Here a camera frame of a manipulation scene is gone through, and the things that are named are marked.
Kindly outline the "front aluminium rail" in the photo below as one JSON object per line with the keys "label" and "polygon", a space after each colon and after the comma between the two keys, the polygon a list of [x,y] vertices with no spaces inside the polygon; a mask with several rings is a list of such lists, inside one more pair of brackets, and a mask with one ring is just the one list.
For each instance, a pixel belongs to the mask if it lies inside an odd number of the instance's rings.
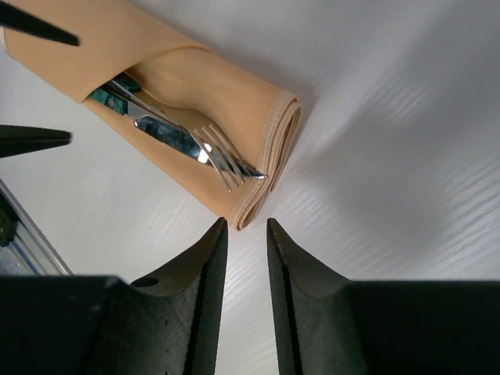
{"label": "front aluminium rail", "polygon": [[14,194],[1,183],[1,275],[72,273]]}

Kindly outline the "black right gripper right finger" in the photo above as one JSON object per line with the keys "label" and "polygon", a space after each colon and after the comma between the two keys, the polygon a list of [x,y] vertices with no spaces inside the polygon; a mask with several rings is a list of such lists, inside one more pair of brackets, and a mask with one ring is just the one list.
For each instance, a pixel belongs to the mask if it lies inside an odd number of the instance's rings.
{"label": "black right gripper right finger", "polygon": [[266,228],[282,374],[496,374],[496,280],[353,281]]}

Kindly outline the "green handled knife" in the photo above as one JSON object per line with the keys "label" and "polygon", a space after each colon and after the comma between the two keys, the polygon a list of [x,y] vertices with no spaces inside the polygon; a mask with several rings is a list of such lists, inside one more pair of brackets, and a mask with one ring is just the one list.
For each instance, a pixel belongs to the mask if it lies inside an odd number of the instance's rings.
{"label": "green handled knife", "polygon": [[132,119],[135,128],[159,143],[212,167],[227,189],[238,187],[247,179],[267,178],[233,152],[223,150],[221,141],[210,141],[208,136],[187,130],[115,81],[95,89],[89,97],[113,112]]}

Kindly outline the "green handled fork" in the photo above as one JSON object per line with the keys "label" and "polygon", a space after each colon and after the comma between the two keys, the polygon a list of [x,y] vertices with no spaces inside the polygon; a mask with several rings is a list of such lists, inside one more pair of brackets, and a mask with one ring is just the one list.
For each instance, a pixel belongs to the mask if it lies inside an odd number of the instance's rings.
{"label": "green handled fork", "polygon": [[193,109],[160,109],[139,95],[141,85],[125,73],[114,77],[101,89],[126,105],[120,114],[132,119],[134,127],[157,142],[212,167],[228,191],[246,180],[263,180],[266,175],[249,165],[225,134],[206,115]]}

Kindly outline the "beige cloth napkin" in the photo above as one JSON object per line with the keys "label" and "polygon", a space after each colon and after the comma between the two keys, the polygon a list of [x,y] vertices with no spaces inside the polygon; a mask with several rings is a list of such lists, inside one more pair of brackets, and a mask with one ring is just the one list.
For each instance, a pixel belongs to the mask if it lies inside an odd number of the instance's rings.
{"label": "beige cloth napkin", "polygon": [[[236,230],[245,229],[276,187],[300,124],[289,91],[221,59],[126,1],[18,1],[16,7],[77,35],[72,47],[4,29],[11,58],[85,105],[141,154]],[[216,171],[137,129],[90,94],[120,73],[143,87],[141,97],[171,115],[186,109],[212,120],[244,161],[264,174],[229,191]]]}

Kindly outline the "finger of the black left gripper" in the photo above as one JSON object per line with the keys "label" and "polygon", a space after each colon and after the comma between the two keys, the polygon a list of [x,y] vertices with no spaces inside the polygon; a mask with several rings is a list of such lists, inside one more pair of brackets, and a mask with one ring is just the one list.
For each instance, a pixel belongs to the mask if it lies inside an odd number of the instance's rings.
{"label": "finger of the black left gripper", "polygon": [[42,20],[8,2],[1,1],[1,26],[30,36],[70,46],[79,46],[80,39],[56,25]]}
{"label": "finger of the black left gripper", "polygon": [[65,130],[4,125],[1,128],[1,158],[68,145],[72,134]]}

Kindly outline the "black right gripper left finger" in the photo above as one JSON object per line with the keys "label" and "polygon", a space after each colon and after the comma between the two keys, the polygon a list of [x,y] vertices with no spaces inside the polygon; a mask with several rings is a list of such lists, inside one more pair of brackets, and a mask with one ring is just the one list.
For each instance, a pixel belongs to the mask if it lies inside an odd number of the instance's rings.
{"label": "black right gripper left finger", "polygon": [[228,227],[126,283],[112,276],[4,276],[4,374],[212,374]]}

